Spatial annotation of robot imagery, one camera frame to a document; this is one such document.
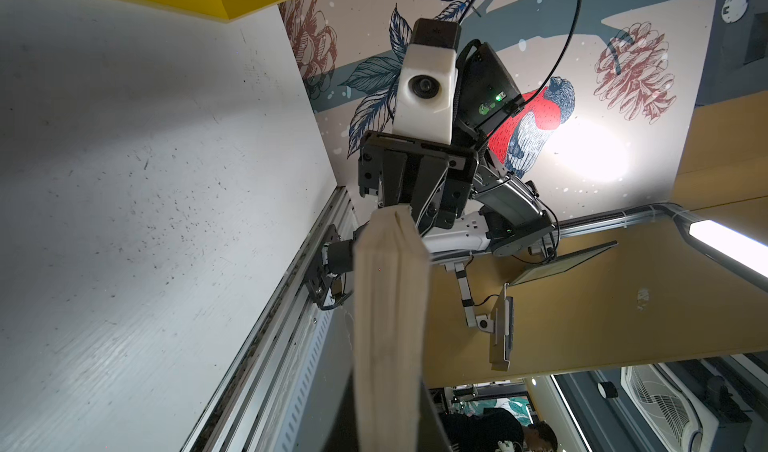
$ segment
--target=black electronics box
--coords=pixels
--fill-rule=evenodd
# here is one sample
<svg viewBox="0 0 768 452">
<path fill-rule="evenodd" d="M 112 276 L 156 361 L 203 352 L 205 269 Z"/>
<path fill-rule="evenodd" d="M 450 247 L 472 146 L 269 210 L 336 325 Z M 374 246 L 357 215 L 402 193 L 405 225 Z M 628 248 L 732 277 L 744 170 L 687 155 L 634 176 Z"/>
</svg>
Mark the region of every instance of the black electronics box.
<svg viewBox="0 0 768 452">
<path fill-rule="evenodd" d="M 462 28 L 456 22 L 421 18 L 413 25 L 411 44 L 456 50 L 461 33 Z"/>
<path fill-rule="evenodd" d="M 475 129 L 497 112 L 507 113 L 522 104 L 520 90 L 504 64 L 487 42 L 480 45 L 464 67 L 456 120 Z"/>
</svg>

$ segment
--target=white wall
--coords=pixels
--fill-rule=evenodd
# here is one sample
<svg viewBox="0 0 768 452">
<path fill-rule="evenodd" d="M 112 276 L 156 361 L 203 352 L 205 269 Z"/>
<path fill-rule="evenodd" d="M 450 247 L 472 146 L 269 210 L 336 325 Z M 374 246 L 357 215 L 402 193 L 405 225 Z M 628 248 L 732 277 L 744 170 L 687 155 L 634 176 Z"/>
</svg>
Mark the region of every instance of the white wall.
<svg viewBox="0 0 768 452">
<path fill-rule="evenodd" d="M 277 9 L 0 0 L 0 77 L 0 450 L 178 450 L 335 185 Z"/>
</svg>

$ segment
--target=red bird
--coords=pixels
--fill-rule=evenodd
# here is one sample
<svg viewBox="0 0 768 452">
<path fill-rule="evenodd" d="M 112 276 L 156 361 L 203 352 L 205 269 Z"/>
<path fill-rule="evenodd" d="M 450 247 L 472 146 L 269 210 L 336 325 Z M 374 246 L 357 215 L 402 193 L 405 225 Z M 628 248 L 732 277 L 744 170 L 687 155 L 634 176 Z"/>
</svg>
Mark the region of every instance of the red bird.
<svg viewBox="0 0 768 452">
<path fill-rule="evenodd" d="M 523 98 L 528 100 L 533 94 L 528 92 Z M 573 85 L 561 77 L 552 77 L 522 112 L 502 124 L 488 147 L 510 172 L 523 177 L 536 163 L 552 131 L 571 118 L 575 103 Z"/>
</svg>

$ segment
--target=ceiling light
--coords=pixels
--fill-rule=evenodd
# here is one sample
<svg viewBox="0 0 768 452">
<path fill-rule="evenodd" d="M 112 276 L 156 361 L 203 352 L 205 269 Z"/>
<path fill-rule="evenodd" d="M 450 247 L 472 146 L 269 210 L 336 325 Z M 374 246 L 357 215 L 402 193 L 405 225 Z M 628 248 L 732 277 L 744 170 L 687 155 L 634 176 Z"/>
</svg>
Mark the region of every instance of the ceiling light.
<svg viewBox="0 0 768 452">
<path fill-rule="evenodd" d="M 711 220 L 694 222 L 689 234 L 768 277 L 768 247 Z"/>
</svg>

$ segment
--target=black shirt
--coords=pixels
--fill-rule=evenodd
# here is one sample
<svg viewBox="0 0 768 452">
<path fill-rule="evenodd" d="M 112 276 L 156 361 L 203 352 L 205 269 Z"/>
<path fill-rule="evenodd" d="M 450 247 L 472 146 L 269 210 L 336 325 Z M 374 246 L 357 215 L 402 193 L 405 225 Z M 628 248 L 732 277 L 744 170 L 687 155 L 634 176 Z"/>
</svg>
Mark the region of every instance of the black shirt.
<svg viewBox="0 0 768 452">
<path fill-rule="evenodd" d="M 448 414 L 441 415 L 440 420 L 459 452 L 494 452 L 504 440 L 513 442 L 515 450 L 522 450 L 523 426 L 509 410 L 486 408 L 482 415 Z"/>
</svg>

